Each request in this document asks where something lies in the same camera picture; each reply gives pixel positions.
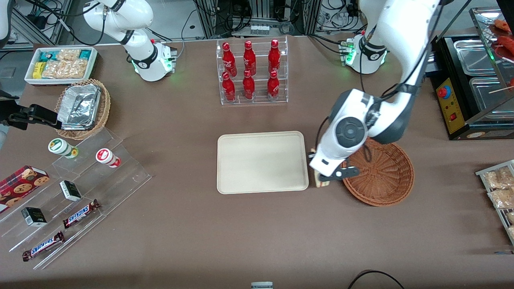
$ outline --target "acrylic display stand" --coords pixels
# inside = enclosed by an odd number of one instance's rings
[[[10,252],[19,255],[20,262],[24,251],[38,246],[58,231],[63,232],[66,239],[64,243],[54,245],[50,250],[25,262],[33,269],[45,268],[152,178],[144,167],[129,155],[121,144],[121,139],[106,128],[83,140],[77,148],[79,155],[76,158],[60,157],[46,169],[50,176],[50,181],[46,185],[0,215],[2,243]],[[101,148],[110,149],[121,159],[121,165],[110,168],[97,162],[95,154]],[[72,202],[65,199],[59,186],[63,180],[75,183],[82,195],[80,201]],[[65,229],[62,221],[94,199],[98,200],[101,207]],[[25,207],[40,208],[48,223],[41,228],[27,226],[21,214]]]
[[[278,99],[276,101],[268,100],[268,54],[271,48],[271,40],[273,39],[277,39],[279,41],[280,50],[280,68],[277,71],[277,78],[280,81],[280,86]],[[255,51],[255,57],[257,60],[257,73],[253,76],[253,79],[255,81],[255,97],[253,100],[246,99],[243,90],[243,72],[245,71],[245,65],[243,62],[243,54],[245,53],[244,43],[235,43],[234,41],[229,39],[218,40],[216,43],[216,63],[218,65],[219,95],[221,96],[222,104],[269,104],[277,102],[287,102],[289,98],[287,38],[252,38],[251,40],[253,51]],[[235,85],[235,102],[228,102],[223,93],[222,73],[225,71],[225,68],[223,67],[223,49],[221,48],[223,42],[228,42],[230,44],[230,50],[235,56],[235,66],[237,68],[237,75],[236,77],[232,78],[232,81]]]

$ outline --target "yellow control panel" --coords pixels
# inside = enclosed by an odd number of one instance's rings
[[[453,92],[453,86],[448,78],[435,91],[439,99],[439,105],[443,111],[446,127],[450,134],[462,128],[465,124],[462,116],[461,108],[458,105],[457,98]]]

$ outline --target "white robotic arm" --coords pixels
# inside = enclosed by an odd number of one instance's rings
[[[403,71],[401,85],[395,88],[392,102],[358,89],[341,94],[309,164],[320,172],[321,181],[344,178],[339,169],[341,163],[368,136],[380,143],[391,143],[402,137],[421,81],[420,72],[426,65],[428,26],[438,3],[439,0],[361,0],[361,7],[370,11],[366,14],[369,23],[376,23],[376,28],[368,31],[366,37],[371,37],[375,44],[383,43],[397,57]],[[374,15],[379,15],[378,20],[373,19]],[[367,45],[364,39],[360,47]],[[357,49],[354,63],[361,56],[366,58],[366,49]]]
[[[153,21],[153,11],[145,0],[100,0],[84,5],[83,11],[91,28],[103,31],[125,47],[136,72],[142,79],[157,81],[174,71],[176,51],[161,43],[152,43],[143,28]]]

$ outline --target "acrylic bottle rack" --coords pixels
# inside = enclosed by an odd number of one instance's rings
[[[280,51],[280,68],[277,71],[277,78],[280,82],[279,85],[279,95],[276,101],[270,101],[268,99],[268,79],[269,79],[269,71],[268,71],[268,54],[271,48],[271,40],[277,39],[279,41],[279,51]],[[252,41],[252,48],[255,52],[256,62],[257,62],[257,72],[253,76],[255,81],[255,97],[253,100],[248,100],[244,96],[243,89],[243,72],[245,70],[245,65],[243,62],[243,54],[245,53],[245,45],[244,42],[233,39],[233,40],[218,40],[216,43],[216,63],[218,68],[218,82],[219,82],[219,95],[221,97],[221,102],[223,105],[237,105],[237,104],[271,104],[277,102],[287,102],[289,99],[289,86],[288,86],[288,43],[287,37],[275,37],[275,38],[250,38]],[[225,71],[223,67],[223,42],[228,42],[230,44],[230,50],[234,54],[235,57],[235,65],[237,68],[237,75],[232,79],[235,85],[235,102],[228,102],[223,93],[222,87],[222,73]]]

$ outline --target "aluminum foil container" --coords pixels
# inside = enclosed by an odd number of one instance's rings
[[[102,90],[94,84],[70,86],[64,92],[57,120],[64,130],[90,130],[95,126]]]

